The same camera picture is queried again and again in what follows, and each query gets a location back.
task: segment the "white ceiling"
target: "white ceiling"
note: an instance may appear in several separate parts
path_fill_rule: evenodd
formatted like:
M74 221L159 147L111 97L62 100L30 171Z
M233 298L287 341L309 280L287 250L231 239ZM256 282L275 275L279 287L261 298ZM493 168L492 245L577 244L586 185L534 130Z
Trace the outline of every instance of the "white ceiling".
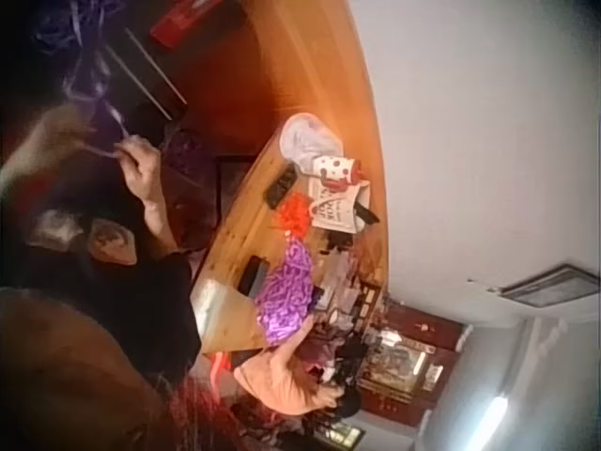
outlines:
M564 261L599 272L598 35L570 3L349 0L378 114L398 300L504 324L539 311L467 279L502 287ZM592 297L543 314L597 308Z

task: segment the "black shirt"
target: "black shirt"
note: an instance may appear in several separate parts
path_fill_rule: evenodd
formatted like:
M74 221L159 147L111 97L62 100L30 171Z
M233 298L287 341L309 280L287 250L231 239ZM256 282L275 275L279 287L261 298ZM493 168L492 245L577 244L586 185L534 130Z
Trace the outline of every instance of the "black shirt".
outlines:
M153 385L177 384L200 351L189 263L181 254L150 256L142 205L127 190L116 161L85 156L74 164L65 168L66 176L32 219L48 209L77 213L85 235L94 218L114 221L135 236L137 263L98 261L84 242L67 253L28 246L23 242L27 226L18 227L4 210L0 283L39 289L68 303L108 330Z

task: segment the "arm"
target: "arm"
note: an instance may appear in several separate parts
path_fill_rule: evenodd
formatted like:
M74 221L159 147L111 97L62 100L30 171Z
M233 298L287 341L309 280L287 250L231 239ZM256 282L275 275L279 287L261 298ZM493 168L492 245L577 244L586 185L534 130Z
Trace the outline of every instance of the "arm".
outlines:
M161 153L148 141L133 136L119 145L119 162L131 193L144 205L144 220L153 237L154 257L177 252L177 243L167 219L161 185Z
M300 326L298 331L295 332L293 335L291 335L273 353L272 361L277 365L281 365L281 366L287 365L288 362L290 361L290 359L292 358L294 351L297 350L297 348L301 345L301 343L304 341L304 339L307 337L307 335L313 329L314 324L315 324L315 317L313 315L309 315L307 318L305 318L305 320L302 322L302 325Z
M0 198L18 179L57 165L82 148L90 128L77 108L64 104L48 110L0 168Z

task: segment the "cabinet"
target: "cabinet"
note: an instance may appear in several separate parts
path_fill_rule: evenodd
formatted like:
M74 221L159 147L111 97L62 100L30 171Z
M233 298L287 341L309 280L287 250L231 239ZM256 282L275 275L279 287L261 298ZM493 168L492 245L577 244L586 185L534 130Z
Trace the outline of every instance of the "cabinet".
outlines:
M362 409L417 427L451 377L463 325L398 304L380 324L358 379Z
M463 333L463 324L459 322L397 303L389 303L383 323L403 336L447 350L455 350Z

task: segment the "wooden table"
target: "wooden table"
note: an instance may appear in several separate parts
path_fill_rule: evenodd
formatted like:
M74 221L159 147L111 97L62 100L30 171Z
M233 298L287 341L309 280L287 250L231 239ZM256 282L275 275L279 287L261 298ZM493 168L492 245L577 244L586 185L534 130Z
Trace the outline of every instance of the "wooden table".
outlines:
M355 236L366 282L385 285L388 236L384 175L378 124L361 46L345 0L243 0L254 26L273 90L281 125L299 111L320 117L343 141L345 156L362 161L371 181L372 210L380 224ZM279 130L257 157L225 215L196 280L192 303L203 337L202 352L247 350L265 346L252 301L235 287L252 255L275 268L285 252L284 232L263 200L285 168ZM305 191L301 176L293 190ZM312 229L306 244L319 281L324 231Z

